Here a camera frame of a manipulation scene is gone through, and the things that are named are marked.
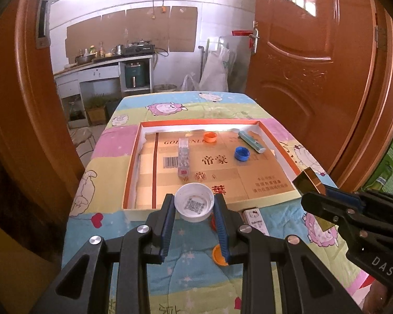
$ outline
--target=barcode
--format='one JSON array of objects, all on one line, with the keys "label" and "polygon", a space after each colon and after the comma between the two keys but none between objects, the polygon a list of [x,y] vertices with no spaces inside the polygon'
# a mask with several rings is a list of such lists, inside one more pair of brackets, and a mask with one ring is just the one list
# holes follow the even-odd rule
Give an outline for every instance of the barcode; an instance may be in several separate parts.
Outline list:
[{"label": "barcode", "polygon": [[163,157],[163,168],[164,169],[173,169],[178,167],[178,158],[177,157]]},{"label": "barcode", "polygon": [[187,204],[185,205],[185,210],[193,211],[198,215],[201,215],[202,210],[205,208],[204,203],[196,202],[192,198],[189,198]]}]

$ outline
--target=brown door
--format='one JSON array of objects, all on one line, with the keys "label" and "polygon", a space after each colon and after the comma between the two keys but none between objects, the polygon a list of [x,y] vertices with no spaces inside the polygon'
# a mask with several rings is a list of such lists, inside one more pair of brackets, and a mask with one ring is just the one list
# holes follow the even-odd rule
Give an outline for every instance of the brown door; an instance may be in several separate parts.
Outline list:
[{"label": "brown door", "polygon": [[256,0],[246,93],[330,171],[363,109],[375,61],[373,0]]}]

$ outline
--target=silver rivet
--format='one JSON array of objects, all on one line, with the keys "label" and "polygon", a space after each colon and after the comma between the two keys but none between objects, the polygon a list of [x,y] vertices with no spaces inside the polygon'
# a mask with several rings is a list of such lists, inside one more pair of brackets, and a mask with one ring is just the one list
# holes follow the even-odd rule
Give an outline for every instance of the silver rivet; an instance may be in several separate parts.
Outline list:
[{"label": "silver rivet", "polygon": [[287,241],[291,244],[299,244],[300,243],[300,239],[295,235],[288,236]]},{"label": "silver rivet", "polygon": [[102,240],[102,238],[100,236],[92,236],[89,239],[89,243],[91,243],[91,244],[99,244],[99,243],[101,243],[101,240]]},{"label": "silver rivet", "polygon": [[140,234],[144,234],[144,233],[148,232],[149,230],[150,230],[150,227],[148,225],[145,225],[145,224],[140,225],[140,226],[137,227],[137,231]]},{"label": "silver rivet", "polygon": [[247,224],[243,224],[242,226],[239,227],[239,230],[241,232],[244,232],[246,234],[250,233],[252,231],[252,227],[248,226]]}]

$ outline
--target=person's hand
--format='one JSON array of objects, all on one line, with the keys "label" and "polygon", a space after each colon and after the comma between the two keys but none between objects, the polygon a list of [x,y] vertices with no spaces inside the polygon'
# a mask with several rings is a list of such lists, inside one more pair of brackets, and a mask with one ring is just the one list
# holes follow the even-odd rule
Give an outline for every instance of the person's hand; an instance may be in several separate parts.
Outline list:
[{"label": "person's hand", "polygon": [[371,284],[370,291],[364,299],[364,314],[378,314],[384,309],[389,297],[386,286],[378,281]]}]

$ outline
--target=drawer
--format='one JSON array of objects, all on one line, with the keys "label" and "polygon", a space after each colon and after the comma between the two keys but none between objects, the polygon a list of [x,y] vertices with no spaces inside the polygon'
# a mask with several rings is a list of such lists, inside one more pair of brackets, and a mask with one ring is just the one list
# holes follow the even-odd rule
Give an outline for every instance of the drawer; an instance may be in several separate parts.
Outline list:
[{"label": "drawer", "polygon": [[98,67],[78,72],[79,81],[92,81],[100,79],[118,78],[119,68],[116,66]]},{"label": "drawer", "polygon": [[77,72],[70,73],[55,79],[57,85],[62,85],[66,82],[77,80]]},{"label": "drawer", "polygon": [[58,85],[58,91],[60,93],[60,98],[70,97],[72,95],[80,94],[79,81],[69,81]]}]

